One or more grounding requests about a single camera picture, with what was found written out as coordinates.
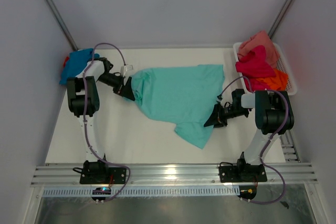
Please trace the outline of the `teal t shirt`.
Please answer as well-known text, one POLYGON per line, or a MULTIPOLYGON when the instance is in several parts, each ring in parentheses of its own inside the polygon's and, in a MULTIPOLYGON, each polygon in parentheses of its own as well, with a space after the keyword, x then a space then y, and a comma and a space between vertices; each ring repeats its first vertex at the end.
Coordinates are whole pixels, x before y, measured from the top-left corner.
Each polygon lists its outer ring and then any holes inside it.
POLYGON ((135 103, 151 120, 175 124, 175 133, 203 149, 212 132, 204 126, 225 80, 223 65, 147 68, 132 76, 135 103))

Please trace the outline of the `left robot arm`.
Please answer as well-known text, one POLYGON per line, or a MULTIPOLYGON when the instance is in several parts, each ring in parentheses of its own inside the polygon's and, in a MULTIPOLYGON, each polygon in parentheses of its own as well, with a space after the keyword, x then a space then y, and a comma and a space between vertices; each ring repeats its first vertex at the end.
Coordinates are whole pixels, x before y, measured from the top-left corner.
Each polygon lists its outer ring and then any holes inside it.
POLYGON ((81 184, 106 184, 110 180, 124 184, 126 169, 107 163, 106 154, 99 140, 97 114, 100 99, 97 82, 112 88, 114 94, 134 101, 131 87, 132 78, 127 73, 132 65, 124 65, 119 73, 111 73, 113 64, 107 58, 89 60, 83 71, 67 79, 68 108, 78 119, 86 146, 86 160, 83 167, 75 167, 74 172, 81 175, 81 184))

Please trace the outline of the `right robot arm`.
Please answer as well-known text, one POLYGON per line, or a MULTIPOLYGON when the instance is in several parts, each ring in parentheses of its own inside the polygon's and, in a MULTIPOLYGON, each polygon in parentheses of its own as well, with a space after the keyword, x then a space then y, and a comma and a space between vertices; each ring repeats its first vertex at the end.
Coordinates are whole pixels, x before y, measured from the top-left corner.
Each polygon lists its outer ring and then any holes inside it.
POLYGON ((245 93, 243 89, 232 92, 232 102, 228 105, 221 105, 218 101, 204 127, 227 126, 229 119, 248 117, 251 110, 255 110, 256 133, 235 164, 219 164, 222 183, 266 182, 264 157, 273 142, 293 128, 295 119, 286 91, 245 93))

